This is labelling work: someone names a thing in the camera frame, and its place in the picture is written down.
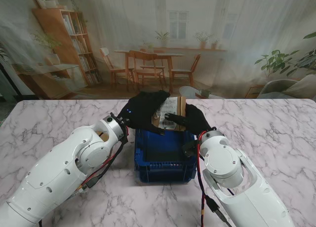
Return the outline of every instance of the wooden chair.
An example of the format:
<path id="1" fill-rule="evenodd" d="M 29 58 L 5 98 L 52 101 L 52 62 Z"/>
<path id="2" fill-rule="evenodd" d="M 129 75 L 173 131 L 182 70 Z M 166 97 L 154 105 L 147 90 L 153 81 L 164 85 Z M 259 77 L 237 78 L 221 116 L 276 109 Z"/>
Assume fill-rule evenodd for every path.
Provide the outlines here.
<path id="1" fill-rule="evenodd" d="M 182 75 L 188 75 L 189 77 L 177 77 L 177 78 L 189 78 L 190 80 L 190 86 L 194 86 L 194 80 L 193 80 L 193 73 L 195 71 L 195 69 L 197 68 L 197 64 L 198 64 L 198 61 L 200 59 L 201 55 L 198 54 L 194 57 L 194 62 L 191 66 L 191 69 L 172 69 L 172 81 L 174 81 L 174 76 L 176 74 L 182 74 Z"/>
<path id="2" fill-rule="evenodd" d="M 102 55 L 105 63 L 108 65 L 108 67 L 110 69 L 110 73 L 111 73 L 111 87 L 113 86 L 113 82 L 114 82 L 115 87 L 116 87 L 116 85 L 117 85 L 117 78 L 118 77 L 125 77 L 125 74 L 123 76 L 118 76 L 117 74 L 118 73 L 125 73 L 125 69 L 121 69 L 121 68 L 113 66 L 113 64 L 110 61 L 110 58 L 109 58 L 109 54 L 110 53 L 109 53 L 109 50 L 107 48 L 100 48 L 100 52 L 101 52 L 101 55 Z M 134 84 L 135 81 L 134 81 L 133 69 L 134 68 L 128 68 L 128 71 L 129 71 L 129 78 L 132 79 L 133 84 Z"/>
<path id="3" fill-rule="evenodd" d="M 145 53 L 141 51 L 134 51 L 131 50 L 129 52 L 129 55 L 134 58 L 134 73 L 135 73 L 135 81 L 137 83 L 137 89 L 139 90 L 139 81 L 138 81 L 138 76 L 142 76 L 142 86 L 144 87 L 144 80 L 145 76 L 154 76 L 155 78 L 159 78 L 159 83 L 161 86 L 161 89 L 163 90 L 163 85 L 161 82 L 161 73 L 162 70 L 158 69 L 155 64 L 155 59 L 157 58 L 157 55 L 154 53 Z M 152 69 L 137 69 L 137 64 L 136 64 L 136 59 L 140 59 L 143 61 L 151 61 L 153 63 L 153 68 Z"/>
<path id="4" fill-rule="evenodd" d="M 141 48 L 140 50 L 142 52 L 146 52 L 146 50 L 143 49 L 143 48 Z M 154 50 L 154 53 L 164 53 L 164 51 L 163 50 Z M 154 69 L 153 66 L 146 66 L 145 65 L 145 61 L 144 61 L 143 66 L 140 66 L 140 67 L 143 68 L 143 69 Z M 161 66 L 156 66 L 156 69 L 161 69 L 162 70 L 162 78 L 163 78 L 163 81 L 164 81 L 164 85 L 167 87 L 166 78 L 164 76 L 164 69 L 165 69 L 165 67 L 163 66 L 163 60 L 161 60 Z"/>

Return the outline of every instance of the blue bin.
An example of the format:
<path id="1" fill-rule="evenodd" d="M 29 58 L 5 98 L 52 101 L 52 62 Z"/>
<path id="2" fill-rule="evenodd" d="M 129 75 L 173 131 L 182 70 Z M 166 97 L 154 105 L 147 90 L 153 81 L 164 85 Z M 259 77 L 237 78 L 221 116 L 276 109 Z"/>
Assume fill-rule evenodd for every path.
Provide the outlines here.
<path id="1" fill-rule="evenodd" d="M 136 130 L 135 170 L 144 183 L 187 183 L 197 172 L 195 156 L 186 157 L 181 147 L 194 140 L 188 131 L 166 131 L 164 136 Z"/>

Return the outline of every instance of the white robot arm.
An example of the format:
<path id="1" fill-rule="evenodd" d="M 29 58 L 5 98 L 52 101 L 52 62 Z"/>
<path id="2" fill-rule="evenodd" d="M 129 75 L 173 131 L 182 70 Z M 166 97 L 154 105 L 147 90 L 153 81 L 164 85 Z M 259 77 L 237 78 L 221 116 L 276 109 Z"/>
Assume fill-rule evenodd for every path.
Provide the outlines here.
<path id="1" fill-rule="evenodd" d="M 284 203 L 249 157 L 231 148 L 220 131 L 202 136 L 200 154 L 206 166 L 203 176 L 236 227 L 294 227 Z M 243 167 L 251 179 L 249 187 L 234 196 L 225 195 L 220 186 L 239 186 L 244 179 Z"/>
<path id="2" fill-rule="evenodd" d="M 76 128 L 68 139 L 50 150 L 0 207 L 0 226 L 34 227 L 67 200 L 125 136 L 125 127 L 119 123 L 112 115 L 92 126 Z M 109 139 L 104 142 L 96 131 L 107 133 Z"/>

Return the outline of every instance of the white marble surface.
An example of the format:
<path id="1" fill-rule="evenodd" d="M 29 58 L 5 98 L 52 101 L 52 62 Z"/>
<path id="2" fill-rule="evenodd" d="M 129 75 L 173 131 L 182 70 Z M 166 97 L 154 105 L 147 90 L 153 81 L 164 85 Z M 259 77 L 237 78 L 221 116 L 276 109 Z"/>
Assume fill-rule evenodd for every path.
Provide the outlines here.
<path id="1" fill-rule="evenodd" d="M 24 101 L 0 128 L 0 205 L 36 160 L 71 131 L 117 114 L 124 100 Z M 316 226 L 316 103 L 311 100 L 188 100 L 244 150 L 290 210 L 296 227 Z M 197 178 L 146 185 L 134 172 L 134 131 L 106 176 L 51 212 L 44 227 L 196 227 Z M 206 227 L 225 225 L 205 211 Z"/>

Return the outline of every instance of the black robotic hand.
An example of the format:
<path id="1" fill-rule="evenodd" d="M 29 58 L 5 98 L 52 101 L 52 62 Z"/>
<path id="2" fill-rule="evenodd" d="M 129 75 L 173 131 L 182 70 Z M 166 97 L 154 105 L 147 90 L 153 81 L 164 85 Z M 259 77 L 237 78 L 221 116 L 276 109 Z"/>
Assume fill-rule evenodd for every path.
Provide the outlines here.
<path id="1" fill-rule="evenodd" d="M 164 134 L 162 129 L 152 125 L 152 116 L 169 96 L 170 94 L 163 90 L 151 93 L 140 92 L 129 99 L 118 114 L 118 118 L 128 119 L 127 126 L 130 128 L 145 129 L 150 132 Z"/>
<path id="2" fill-rule="evenodd" d="M 185 126 L 186 130 L 189 130 L 194 135 L 199 135 L 202 131 L 215 130 L 216 128 L 211 128 L 206 121 L 204 114 L 194 105 L 186 104 L 186 116 L 174 115 L 167 113 L 164 116 L 167 120 L 174 121 L 175 123 Z"/>

